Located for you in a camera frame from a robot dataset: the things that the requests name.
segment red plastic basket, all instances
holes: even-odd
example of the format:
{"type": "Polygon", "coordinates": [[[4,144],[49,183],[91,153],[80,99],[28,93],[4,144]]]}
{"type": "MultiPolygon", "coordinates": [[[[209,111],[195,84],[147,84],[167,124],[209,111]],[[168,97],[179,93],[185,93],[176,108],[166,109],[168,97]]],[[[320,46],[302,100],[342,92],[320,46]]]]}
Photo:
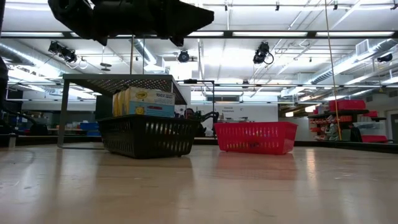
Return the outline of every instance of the red plastic basket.
{"type": "Polygon", "coordinates": [[[297,125],[290,122],[215,124],[222,151],[284,155],[293,150],[297,125]]]}
{"type": "Polygon", "coordinates": [[[372,142],[388,142],[387,136],[377,136],[377,135],[361,135],[362,142],[372,143],[372,142]]]}
{"type": "MultiPolygon", "coordinates": [[[[338,100],[338,110],[365,110],[366,103],[363,100],[338,100]]],[[[336,103],[334,100],[329,101],[329,110],[336,111],[336,103]]]]}

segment crayola box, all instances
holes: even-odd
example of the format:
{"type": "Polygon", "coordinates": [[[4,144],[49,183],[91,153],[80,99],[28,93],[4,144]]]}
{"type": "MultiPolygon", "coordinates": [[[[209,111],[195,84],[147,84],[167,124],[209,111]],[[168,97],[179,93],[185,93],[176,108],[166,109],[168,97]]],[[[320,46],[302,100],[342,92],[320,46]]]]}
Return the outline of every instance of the crayola box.
{"type": "Polygon", "coordinates": [[[115,94],[113,102],[115,116],[141,114],[174,117],[174,93],[130,87],[115,94]]]}

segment table leg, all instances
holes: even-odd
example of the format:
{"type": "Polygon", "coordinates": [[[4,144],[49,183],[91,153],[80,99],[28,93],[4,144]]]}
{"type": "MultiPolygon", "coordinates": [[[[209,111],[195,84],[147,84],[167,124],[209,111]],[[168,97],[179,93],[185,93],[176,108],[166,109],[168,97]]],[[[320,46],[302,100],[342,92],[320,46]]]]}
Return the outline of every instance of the table leg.
{"type": "Polygon", "coordinates": [[[65,137],[65,124],[67,122],[67,113],[68,113],[69,84],[70,82],[68,80],[65,80],[63,83],[60,128],[58,131],[58,144],[57,144],[59,148],[63,147],[63,139],[65,137]]]}

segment metal shelf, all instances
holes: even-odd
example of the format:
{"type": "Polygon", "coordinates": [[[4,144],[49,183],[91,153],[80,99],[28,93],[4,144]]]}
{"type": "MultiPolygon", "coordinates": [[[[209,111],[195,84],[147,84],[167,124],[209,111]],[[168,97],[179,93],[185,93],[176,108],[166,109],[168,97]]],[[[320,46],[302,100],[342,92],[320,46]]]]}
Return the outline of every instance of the metal shelf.
{"type": "MultiPolygon", "coordinates": [[[[366,114],[369,113],[369,110],[339,110],[338,115],[343,116],[343,115],[358,115],[358,114],[366,114]]],[[[308,118],[328,118],[330,115],[336,115],[336,111],[331,111],[327,112],[324,114],[316,114],[316,115],[311,115],[308,116],[308,118]]]]}
{"type": "Polygon", "coordinates": [[[172,75],[64,74],[63,79],[109,97],[133,86],[175,93],[176,105],[187,104],[172,75]]]}

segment perforated metal shelf top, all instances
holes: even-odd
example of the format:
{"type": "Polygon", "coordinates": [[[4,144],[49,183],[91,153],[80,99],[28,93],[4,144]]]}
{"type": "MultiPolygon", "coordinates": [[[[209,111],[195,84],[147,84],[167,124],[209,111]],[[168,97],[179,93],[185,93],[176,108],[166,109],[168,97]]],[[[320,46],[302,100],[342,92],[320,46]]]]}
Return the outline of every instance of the perforated metal shelf top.
{"type": "Polygon", "coordinates": [[[172,92],[176,105],[187,104],[172,75],[64,74],[63,79],[109,97],[130,86],[172,92]]]}

